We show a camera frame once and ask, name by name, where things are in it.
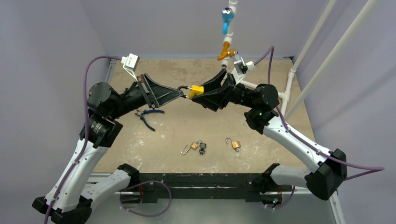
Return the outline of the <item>yellow black padlock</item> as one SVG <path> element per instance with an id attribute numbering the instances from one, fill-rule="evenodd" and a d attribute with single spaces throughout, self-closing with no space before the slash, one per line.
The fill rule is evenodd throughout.
<path id="1" fill-rule="evenodd" d="M 184 94 L 182 96 L 183 98 L 188 98 L 188 99 L 191 99 L 195 96 L 199 96 L 204 93 L 204 87 L 198 86 L 198 85 L 192 85 L 191 87 L 186 86 L 186 85 L 181 85 L 177 88 L 177 90 L 182 90 L 182 89 L 190 90 L 188 95 Z"/>

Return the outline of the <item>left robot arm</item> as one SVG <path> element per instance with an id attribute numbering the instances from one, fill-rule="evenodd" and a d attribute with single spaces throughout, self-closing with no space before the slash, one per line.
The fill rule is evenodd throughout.
<path id="1" fill-rule="evenodd" d="M 73 156 L 53 189 L 33 201 L 33 208 L 45 215 L 45 222 L 84 224 L 92 211 L 119 190 L 141 190 L 139 171 L 122 164 L 90 188 L 85 185 L 97 163 L 122 129 L 117 119 L 148 105 L 151 112 L 184 94 L 181 90 L 154 82 L 147 74 L 119 94 L 110 84 L 94 84 L 85 97 L 85 125 Z"/>

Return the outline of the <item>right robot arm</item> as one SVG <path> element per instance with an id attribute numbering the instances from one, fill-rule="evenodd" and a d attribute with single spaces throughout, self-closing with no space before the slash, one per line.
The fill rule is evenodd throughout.
<path id="1" fill-rule="evenodd" d="M 262 174 L 263 190 L 292 185 L 307 188 L 317 198 L 328 200 L 346 180 L 346 154 L 316 144 L 287 124 L 281 113 L 276 112 L 279 100 L 275 86 L 259 84 L 254 90 L 249 89 L 236 83 L 225 69 L 202 86 L 204 92 L 193 94 L 193 102 L 214 112 L 229 103 L 249 107 L 244 113 L 248 126 L 279 143 L 305 165 L 293 168 L 272 164 Z"/>

